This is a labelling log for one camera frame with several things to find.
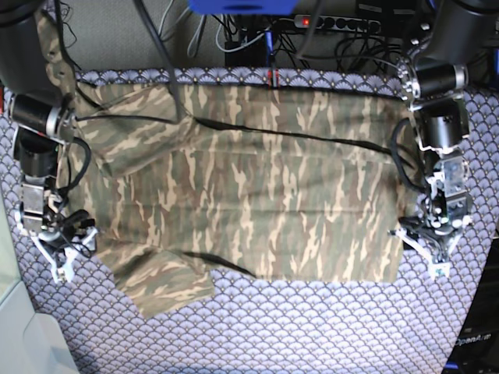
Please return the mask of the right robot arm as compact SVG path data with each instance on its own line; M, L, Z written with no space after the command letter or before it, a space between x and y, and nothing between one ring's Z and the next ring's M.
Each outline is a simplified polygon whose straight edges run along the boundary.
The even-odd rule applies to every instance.
M86 210L65 214L91 151L76 134L74 69L60 22L41 1L1 3L1 82L12 93L6 111L17 125L12 156L21 169L16 225L49 262L57 284L73 280L75 259L92 256L97 234Z

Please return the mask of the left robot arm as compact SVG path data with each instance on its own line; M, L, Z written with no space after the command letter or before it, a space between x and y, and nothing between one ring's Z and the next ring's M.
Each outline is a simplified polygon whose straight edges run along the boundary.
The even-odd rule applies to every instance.
M496 1L418 1L404 28L396 69L412 117L395 126L389 149L402 184L419 195L419 209L399 218L391 235L426 260L431 279L449 275L450 256L472 222L464 91L468 64L497 18Z

